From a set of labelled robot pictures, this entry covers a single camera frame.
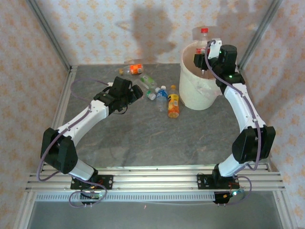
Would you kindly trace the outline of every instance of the white bottle cap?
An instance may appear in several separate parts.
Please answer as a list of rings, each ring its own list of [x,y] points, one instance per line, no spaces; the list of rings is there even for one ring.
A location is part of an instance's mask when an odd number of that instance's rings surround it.
[[[156,98],[155,93],[150,93],[150,94],[148,95],[148,98],[149,98],[150,100],[154,100],[154,99]]]
[[[154,91],[155,91],[156,93],[158,93],[158,91],[160,91],[160,90],[161,90],[160,87],[156,87]]]

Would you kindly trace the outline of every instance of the plastic bucket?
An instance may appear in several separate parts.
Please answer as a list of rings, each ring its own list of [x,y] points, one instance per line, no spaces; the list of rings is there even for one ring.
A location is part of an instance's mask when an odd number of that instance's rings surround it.
[[[209,108],[216,97],[221,95],[215,78],[208,72],[208,78],[202,78],[201,69],[193,63],[196,42],[189,44],[180,59],[179,94],[184,105],[192,110]]]

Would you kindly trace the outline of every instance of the wallpaper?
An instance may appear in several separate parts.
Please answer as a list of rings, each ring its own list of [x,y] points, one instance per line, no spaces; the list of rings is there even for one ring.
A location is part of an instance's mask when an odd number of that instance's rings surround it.
[[[271,161],[281,172],[298,225],[305,228],[305,5],[284,0],[248,62],[253,102],[276,137]]]
[[[66,70],[24,0],[0,4],[0,228],[14,225]]]
[[[38,0],[70,65],[177,63],[209,28],[241,58],[272,0]]]

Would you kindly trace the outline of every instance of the wall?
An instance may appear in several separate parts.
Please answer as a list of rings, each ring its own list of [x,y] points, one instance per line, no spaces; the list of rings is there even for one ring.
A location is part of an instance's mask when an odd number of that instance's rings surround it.
[[[179,62],[208,26],[242,57],[272,0],[39,0],[70,64]]]
[[[276,137],[272,163],[281,172],[305,228],[305,6],[284,0],[245,73],[257,109]]]
[[[66,70],[25,0],[0,4],[0,228],[12,228]]]

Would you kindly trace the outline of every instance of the red bottle cap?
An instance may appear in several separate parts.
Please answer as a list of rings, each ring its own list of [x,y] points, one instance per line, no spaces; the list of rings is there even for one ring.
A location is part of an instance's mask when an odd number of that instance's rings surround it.
[[[201,33],[207,33],[209,31],[209,28],[201,28]]]

